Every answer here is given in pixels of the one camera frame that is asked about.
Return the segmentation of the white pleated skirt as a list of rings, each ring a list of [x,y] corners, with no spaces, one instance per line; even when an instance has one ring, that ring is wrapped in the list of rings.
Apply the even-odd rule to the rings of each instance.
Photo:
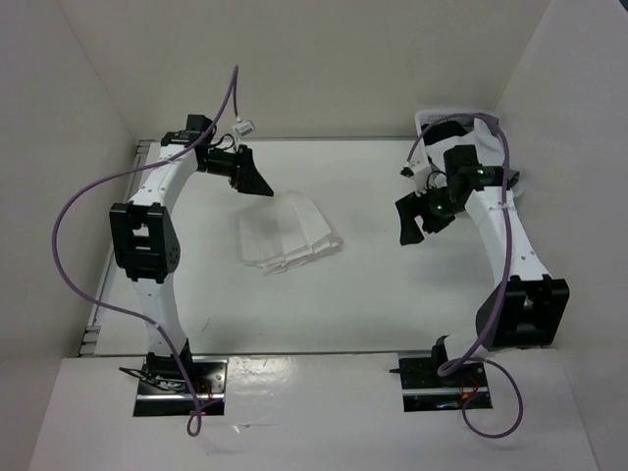
[[[343,239],[315,202],[287,191],[239,212],[242,262],[266,275],[285,272],[337,253]]]

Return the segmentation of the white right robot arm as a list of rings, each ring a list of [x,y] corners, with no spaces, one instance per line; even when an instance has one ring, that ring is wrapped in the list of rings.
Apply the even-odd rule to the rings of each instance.
[[[361,351],[434,340],[435,382],[464,373],[460,357],[553,341],[569,289],[535,255],[500,165],[455,145],[417,190],[391,156],[338,151],[257,169],[245,155],[234,188],[258,197],[239,219],[242,257],[263,270],[244,311],[268,324],[272,347]]]

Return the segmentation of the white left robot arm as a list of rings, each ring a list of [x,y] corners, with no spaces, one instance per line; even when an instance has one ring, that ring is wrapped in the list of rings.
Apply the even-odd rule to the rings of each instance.
[[[109,211],[116,263],[131,280],[146,318],[144,370],[177,393],[189,389],[195,379],[174,293],[182,249],[171,212],[183,187],[193,174],[202,173],[226,178],[239,193],[274,195],[255,166],[252,149],[242,143],[232,150],[218,147],[212,142],[213,124],[203,115],[189,115],[183,130],[167,132],[137,192]]]

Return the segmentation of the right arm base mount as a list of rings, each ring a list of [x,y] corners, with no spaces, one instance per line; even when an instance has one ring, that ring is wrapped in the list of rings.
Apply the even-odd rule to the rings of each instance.
[[[436,412],[468,409],[491,409],[490,388],[481,363],[470,363],[455,373],[440,377],[438,367],[445,357],[434,346],[430,351],[402,352],[397,365],[389,370],[399,379],[403,411]]]

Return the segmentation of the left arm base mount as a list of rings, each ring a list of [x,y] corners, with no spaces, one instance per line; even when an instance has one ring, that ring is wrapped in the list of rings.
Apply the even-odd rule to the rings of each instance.
[[[200,402],[203,416],[222,416],[225,412],[225,392],[229,360],[227,358],[192,357],[191,384]],[[134,417],[190,416],[194,403],[181,372],[149,373],[146,364],[140,368],[120,367],[119,371],[137,380],[133,409]]]

